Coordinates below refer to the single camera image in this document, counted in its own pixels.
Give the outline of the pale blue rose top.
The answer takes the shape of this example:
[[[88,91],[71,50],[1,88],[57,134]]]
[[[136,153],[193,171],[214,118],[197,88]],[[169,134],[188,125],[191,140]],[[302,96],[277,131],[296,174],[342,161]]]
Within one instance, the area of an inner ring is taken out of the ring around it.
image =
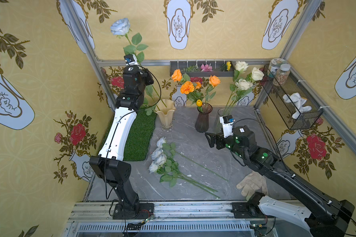
[[[149,97],[154,98],[154,94],[153,94],[154,93],[154,87],[153,87],[153,85],[146,86],[145,92]]]

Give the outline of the orange rose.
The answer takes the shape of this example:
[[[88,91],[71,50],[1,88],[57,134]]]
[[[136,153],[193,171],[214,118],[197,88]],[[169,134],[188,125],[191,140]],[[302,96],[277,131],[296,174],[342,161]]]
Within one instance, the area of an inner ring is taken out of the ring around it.
[[[182,80],[182,78],[183,78],[183,75],[182,75],[181,70],[180,70],[180,69],[176,69],[176,70],[173,72],[171,78],[172,78],[172,80],[173,80],[174,82],[179,83],[179,82]]]
[[[195,82],[195,85],[194,85],[194,90],[199,90],[202,88],[202,83],[201,82]]]

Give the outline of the orange marigold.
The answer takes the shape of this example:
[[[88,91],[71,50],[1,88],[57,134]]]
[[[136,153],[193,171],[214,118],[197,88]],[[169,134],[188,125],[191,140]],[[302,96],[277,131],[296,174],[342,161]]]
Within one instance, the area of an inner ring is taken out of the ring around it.
[[[195,86],[193,85],[193,83],[191,81],[186,81],[182,86],[181,86],[181,89],[180,89],[180,92],[182,94],[190,94],[192,92],[195,91]]]

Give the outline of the white rose stem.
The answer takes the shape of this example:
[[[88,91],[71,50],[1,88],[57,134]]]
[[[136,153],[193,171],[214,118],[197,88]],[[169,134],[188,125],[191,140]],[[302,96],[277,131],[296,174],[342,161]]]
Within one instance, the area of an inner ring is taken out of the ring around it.
[[[249,94],[256,84],[264,77],[263,71],[256,67],[254,67],[249,74],[244,76],[243,74],[248,69],[248,64],[245,61],[237,61],[234,67],[235,70],[232,78],[233,83],[229,86],[231,94],[228,98],[226,107],[222,112],[222,116],[230,115],[233,107],[237,105],[238,101]]]

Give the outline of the yellow orange tulip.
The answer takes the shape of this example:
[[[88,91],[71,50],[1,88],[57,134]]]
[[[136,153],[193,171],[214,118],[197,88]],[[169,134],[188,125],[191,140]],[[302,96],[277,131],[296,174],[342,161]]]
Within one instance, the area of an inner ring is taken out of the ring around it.
[[[196,106],[197,106],[197,109],[198,109],[199,112],[201,112],[201,113],[204,112],[204,109],[203,109],[203,102],[202,102],[200,99],[198,99],[198,100],[196,101]]]

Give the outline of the orange rose stem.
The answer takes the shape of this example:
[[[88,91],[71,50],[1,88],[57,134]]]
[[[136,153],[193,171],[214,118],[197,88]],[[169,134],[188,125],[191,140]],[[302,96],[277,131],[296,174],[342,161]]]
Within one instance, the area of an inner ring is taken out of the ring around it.
[[[207,87],[206,101],[210,102],[214,98],[216,92],[214,89],[221,83],[221,80],[217,76],[209,77],[209,85]]]

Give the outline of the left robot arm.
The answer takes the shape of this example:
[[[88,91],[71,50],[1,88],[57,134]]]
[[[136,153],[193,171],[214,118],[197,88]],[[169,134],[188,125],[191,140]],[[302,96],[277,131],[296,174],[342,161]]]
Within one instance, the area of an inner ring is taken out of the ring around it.
[[[129,180],[132,167],[123,159],[130,129],[144,102],[145,88],[154,83],[151,73],[138,65],[126,66],[123,79],[124,89],[116,99],[108,137],[98,156],[92,156],[89,161],[96,176],[117,195],[118,203],[109,211],[114,220],[130,220],[140,213],[139,197]]]

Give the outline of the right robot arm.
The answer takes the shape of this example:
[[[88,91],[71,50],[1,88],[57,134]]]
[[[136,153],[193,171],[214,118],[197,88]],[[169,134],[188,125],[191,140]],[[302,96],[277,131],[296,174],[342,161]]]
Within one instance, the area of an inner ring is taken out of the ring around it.
[[[270,198],[261,192],[248,199],[251,215],[277,217],[308,231],[313,237],[345,236],[355,210],[347,200],[337,200],[320,191],[287,168],[269,149],[257,145],[255,134],[247,126],[232,128],[229,134],[205,133],[209,146],[226,148],[237,160],[254,172],[274,181],[293,195],[302,206]]]

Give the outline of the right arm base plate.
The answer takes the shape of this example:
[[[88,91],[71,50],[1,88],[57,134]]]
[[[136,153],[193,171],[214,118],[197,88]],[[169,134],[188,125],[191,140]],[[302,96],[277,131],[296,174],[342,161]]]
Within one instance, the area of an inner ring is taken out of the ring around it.
[[[236,219],[247,218],[273,218],[273,216],[266,216],[261,212],[257,205],[249,204],[247,202],[232,202],[231,213],[233,213]]]

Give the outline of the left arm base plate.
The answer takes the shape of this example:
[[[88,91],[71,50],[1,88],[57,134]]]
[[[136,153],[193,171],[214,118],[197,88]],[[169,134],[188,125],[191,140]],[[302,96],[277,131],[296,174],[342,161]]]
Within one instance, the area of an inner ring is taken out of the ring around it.
[[[133,207],[125,207],[123,204],[116,204],[113,211],[110,211],[114,220],[144,220],[154,213],[152,202],[139,203]]]

